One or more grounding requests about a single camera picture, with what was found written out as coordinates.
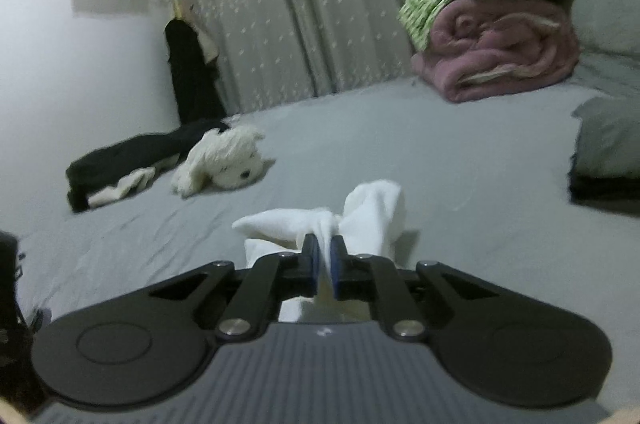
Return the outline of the pink folded blanket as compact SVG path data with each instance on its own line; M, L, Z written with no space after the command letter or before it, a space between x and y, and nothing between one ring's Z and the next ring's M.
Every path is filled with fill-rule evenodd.
M555 0L454 0L426 40L412 71L452 103L552 86L580 54L570 14Z

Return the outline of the white printed t-shirt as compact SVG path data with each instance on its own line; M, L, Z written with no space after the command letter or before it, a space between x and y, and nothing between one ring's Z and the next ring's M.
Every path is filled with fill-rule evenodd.
M305 236L314 235L320 246L318 294L285 300L278 320L284 323L350 323L371 319L359 300L338 301L331 281L330 244L341 236L351 255L395 258L395 243L405 231L406 203L401 186L390 180L361 183L346 196L343 211L324 208L278 208L245 216L232 229L245 236L248 266L259 258L282 251L300 251Z

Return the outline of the dark clutter beside bed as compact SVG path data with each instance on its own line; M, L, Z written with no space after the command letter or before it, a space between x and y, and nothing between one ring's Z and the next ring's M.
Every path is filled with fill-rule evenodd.
M1 232L1 397L18 410L34 413L47 401L47 394L32 366L34 332L17 303L17 255L16 237Z

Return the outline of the white plush dog toy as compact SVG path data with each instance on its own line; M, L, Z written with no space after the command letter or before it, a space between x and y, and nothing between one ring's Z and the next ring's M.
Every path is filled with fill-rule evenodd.
M261 131L247 125L207 131L172 175L172 191L186 199L209 185L222 191L246 187L265 170L258 149L263 139Z

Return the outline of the black and white folded garment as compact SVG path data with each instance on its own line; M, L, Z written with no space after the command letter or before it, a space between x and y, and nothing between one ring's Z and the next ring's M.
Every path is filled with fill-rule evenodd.
M225 132L230 126L219 119L200 119L171 132L145 133L82 156L66 169L70 208L74 213L88 210L92 193L115 185L131 171L152 167L171 157L181 161L212 129Z

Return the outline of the black hanging garment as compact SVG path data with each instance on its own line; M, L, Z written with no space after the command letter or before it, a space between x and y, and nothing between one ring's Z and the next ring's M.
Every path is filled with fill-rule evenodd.
M206 65L194 28L184 20L173 18L164 33L180 123L226 117L226 109L215 88L216 72Z

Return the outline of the grey bed sheet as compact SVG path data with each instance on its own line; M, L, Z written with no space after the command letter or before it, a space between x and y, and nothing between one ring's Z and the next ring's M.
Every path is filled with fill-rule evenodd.
M449 104L407 79L254 117L273 165L231 193L179 199L167 178L81 215L44 215L21 239L24 308L62 314L217 258L242 262L236 219L271 208L340 210L363 182L405 192L400 261L437 259L596 322L617 355L639 350L639 222L567 196L592 91L571 84Z

